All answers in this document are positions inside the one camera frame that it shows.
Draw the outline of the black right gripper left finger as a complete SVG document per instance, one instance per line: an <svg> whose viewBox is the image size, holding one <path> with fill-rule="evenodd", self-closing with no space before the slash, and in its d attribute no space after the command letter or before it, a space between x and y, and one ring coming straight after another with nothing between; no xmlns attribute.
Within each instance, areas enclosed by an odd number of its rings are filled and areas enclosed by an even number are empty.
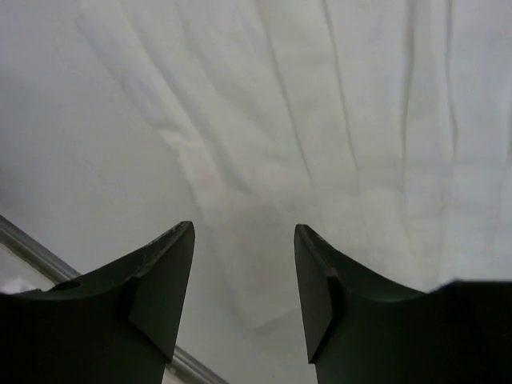
<svg viewBox="0 0 512 384"><path fill-rule="evenodd" d="M172 361L194 253L181 222L52 289L1 296L4 383L160 383Z"/></svg>

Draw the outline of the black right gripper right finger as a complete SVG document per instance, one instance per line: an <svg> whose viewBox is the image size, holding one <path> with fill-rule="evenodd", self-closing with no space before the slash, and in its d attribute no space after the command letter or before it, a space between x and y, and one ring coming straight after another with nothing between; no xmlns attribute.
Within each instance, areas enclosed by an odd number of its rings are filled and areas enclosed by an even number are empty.
<svg viewBox="0 0 512 384"><path fill-rule="evenodd" d="M508 383L511 284L454 281L423 293L294 232L307 357L320 383Z"/></svg>

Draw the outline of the white fabric skirt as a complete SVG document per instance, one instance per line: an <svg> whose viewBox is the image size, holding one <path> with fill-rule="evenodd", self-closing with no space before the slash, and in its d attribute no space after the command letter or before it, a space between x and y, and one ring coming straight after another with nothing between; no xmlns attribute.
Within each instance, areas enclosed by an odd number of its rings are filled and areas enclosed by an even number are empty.
<svg viewBox="0 0 512 384"><path fill-rule="evenodd" d="M79 270L181 220L251 327L294 226L401 283L511 276L508 1L4 1L1 209Z"/></svg>

